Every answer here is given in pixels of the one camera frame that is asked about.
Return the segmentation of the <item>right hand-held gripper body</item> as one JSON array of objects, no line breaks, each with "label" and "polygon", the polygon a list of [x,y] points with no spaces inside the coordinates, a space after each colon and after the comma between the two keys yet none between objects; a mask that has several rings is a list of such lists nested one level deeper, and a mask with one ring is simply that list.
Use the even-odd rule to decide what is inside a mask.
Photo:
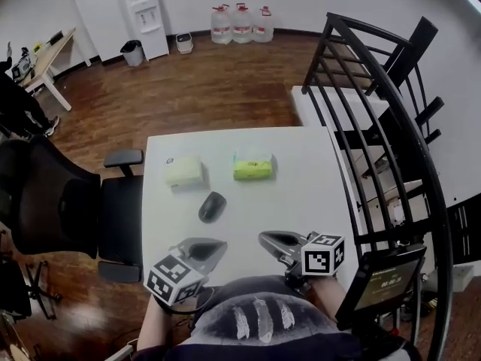
[{"label": "right hand-held gripper body", "polygon": [[335,275],[344,261],[345,238],[339,235],[265,231],[259,243],[286,266],[285,282],[291,288],[302,288],[311,277]]}]

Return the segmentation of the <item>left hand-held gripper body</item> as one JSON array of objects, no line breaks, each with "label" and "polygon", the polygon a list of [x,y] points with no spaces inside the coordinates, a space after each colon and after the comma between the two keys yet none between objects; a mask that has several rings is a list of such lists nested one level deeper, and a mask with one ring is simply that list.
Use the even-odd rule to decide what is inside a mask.
[{"label": "left hand-held gripper body", "polygon": [[200,292],[227,248],[225,241],[187,238],[150,268],[144,286],[165,305],[181,303]]}]

